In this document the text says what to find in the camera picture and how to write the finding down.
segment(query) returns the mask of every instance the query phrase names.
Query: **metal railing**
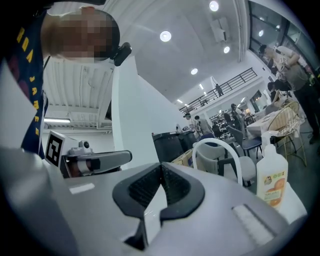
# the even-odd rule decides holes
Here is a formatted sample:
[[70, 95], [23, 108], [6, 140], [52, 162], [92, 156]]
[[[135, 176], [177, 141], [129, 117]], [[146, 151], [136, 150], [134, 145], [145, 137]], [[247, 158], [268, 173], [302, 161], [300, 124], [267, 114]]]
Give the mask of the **metal railing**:
[[[251, 79], [257, 77], [257, 74], [251, 68], [247, 69], [246, 71], [242, 72], [241, 74], [237, 75], [236, 77], [230, 79], [229, 81], [220, 85], [222, 92], [224, 95], [228, 94], [232, 90], [242, 86], [246, 82], [250, 81]], [[180, 109], [183, 114], [191, 113], [194, 110], [197, 110], [204, 105], [216, 100], [219, 98], [219, 94], [216, 89], [209, 91], [206, 95], [197, 98], [196, 100], [192, 101], [191, 103], [187, 104]]]

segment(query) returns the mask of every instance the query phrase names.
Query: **white sticker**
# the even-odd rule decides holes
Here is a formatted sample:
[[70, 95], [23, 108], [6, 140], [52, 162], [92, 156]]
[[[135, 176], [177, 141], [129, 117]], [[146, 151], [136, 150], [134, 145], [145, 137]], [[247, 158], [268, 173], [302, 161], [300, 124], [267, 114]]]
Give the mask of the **white sticker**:
[[94, 188], [95, 188], [95, 185], [93, 183], [87, 183], [79, 186], [70, 187], [69, 190], [71, 194], [74, 195], [74, 194], [82, 193], [88, 190], [92, 190]]

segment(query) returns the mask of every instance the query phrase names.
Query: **dark blue shirt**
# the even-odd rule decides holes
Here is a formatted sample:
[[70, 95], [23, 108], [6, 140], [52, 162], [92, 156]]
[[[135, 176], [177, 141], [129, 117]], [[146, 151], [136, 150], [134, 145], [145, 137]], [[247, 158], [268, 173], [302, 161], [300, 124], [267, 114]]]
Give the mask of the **dark blue shirt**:
[[46, 12], [35, 17], [29, 24], [21, 26], [12, 51], [6, 56], [12, 75], [36, 109], [21, 147], [42, 158], [44, 158], [44, 152], [41, 143], [41, 127], [48, 108], [47, 97], [43, 91], [44, 60], [41, 48], [41, 26], [45, 16]]

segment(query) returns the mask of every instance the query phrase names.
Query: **wooden chair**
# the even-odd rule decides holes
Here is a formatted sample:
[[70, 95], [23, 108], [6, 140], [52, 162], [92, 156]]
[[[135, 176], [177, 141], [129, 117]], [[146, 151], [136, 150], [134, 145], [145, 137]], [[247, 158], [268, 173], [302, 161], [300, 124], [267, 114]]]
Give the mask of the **wooden chair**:
[[[271, 121], [268, 131], [278, 131], [276, 137], [278, 138], [277, 142], [283, 141], [284, 152], [285, 152], [285, 159], [288, 160], [288, 155], [293, 155], [300, 158], [304, 165], [307, 166], [307, 159], [303, 141], [301, 139], [300, 132], [298, 128], [300, 127], [300, 119], [298, 116], [299, 111], [299, 103], [296, 101], [290, 102], [283, 106], [283, 109], [275, 116], [275, 118]], [[298, 133], [298, 137], [300, 139], [300, 147], [296, 149], [295, 143], [293, 142], [291, 135], [294, 133]], [[287, 143], [292, 143], [294, 147], [293, 152], [287, 153]], [[297, 151], [302, 148], [303, 156], [297, 155]]]

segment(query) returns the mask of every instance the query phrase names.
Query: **fluorescent light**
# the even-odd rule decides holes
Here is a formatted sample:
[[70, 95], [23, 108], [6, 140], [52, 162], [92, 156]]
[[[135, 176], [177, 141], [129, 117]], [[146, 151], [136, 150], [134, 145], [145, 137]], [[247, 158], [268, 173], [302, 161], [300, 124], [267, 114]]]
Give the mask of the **fluorescent light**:
[[70, 123], [69, 119], [45, 118], [44, 121], [48, 123]]
[[227, 46], [227, 47], [225, 47], [225, 48], [223, 49], [223, 52], [224, 52], [225, 54], [227, 54], [229, 51], [230, 51], [230, 47], [229, 47], [229, 46]]
[[163, 31], [160, 34], [160, 39], [162, 42], [168, 42], [171, 39], [171, 33], [169, 31]]
[[219, 4], [216, 1], [212, 1], [209, 4], [209, 7], [210, 7], [211, 11], [216, 12], [219, 9]]
[[196, 73], [198, 73], [198, 69], [194, 68], [191, 70], [191, 75], [195, 75]]

